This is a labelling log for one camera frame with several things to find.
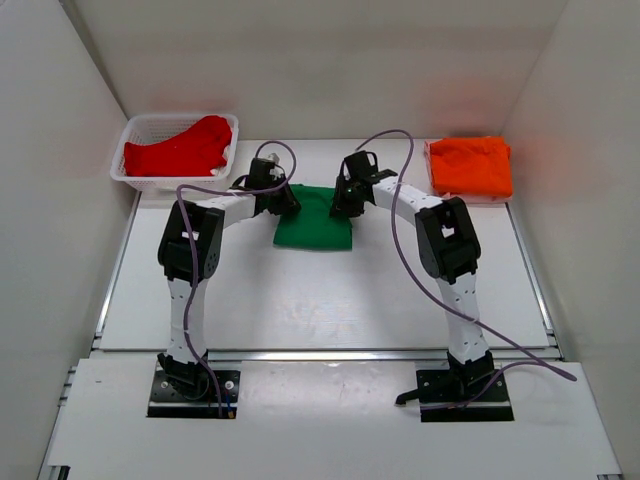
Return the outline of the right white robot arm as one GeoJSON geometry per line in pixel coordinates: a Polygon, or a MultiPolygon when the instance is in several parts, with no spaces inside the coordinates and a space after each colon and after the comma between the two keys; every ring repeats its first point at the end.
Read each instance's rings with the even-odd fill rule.
{"type": "Polygon", "coordinates": [[[392,220],[400,217],[414,226],[421,265],[438,285],[448,324],[448,370],[427,386],[400,394],[396,404],[443,391],[455,402],[473,399],[493,374],[494,361],[477,323],[481,248],[466,204],[406,185],[395,172],[378,167],[375,153],[358,151],[342,162],[330,215],[355,218],[367,203],[389,210],[392,220]]]}

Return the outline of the green t shirt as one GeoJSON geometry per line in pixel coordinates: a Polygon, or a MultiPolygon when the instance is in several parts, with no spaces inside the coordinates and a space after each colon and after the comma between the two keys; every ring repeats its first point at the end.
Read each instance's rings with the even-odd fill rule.
{"type": "Polygon", "coordinates": [[[301,209],[296,214],[283,215],[280,218],[273,245],[311,251],[350,251],[350,220],[330,215],[334,190],[303,184],[294,184],[291,190],[301,209]]]}

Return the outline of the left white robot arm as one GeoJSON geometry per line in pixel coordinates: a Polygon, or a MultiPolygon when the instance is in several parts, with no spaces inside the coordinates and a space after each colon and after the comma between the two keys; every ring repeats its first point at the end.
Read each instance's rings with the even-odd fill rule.
{"type": "Polygon", "coordinates": [[[199,202],[179,198],[172,206],[158,249],[171,297],[170,343],[158,362],[186,399],[220,390],[208,367],[204,299],[221,259],[224,230],[263,212],[282,216],[300,210],[274,154],[254,158],[249,173],[221,196],[199,202]]]}

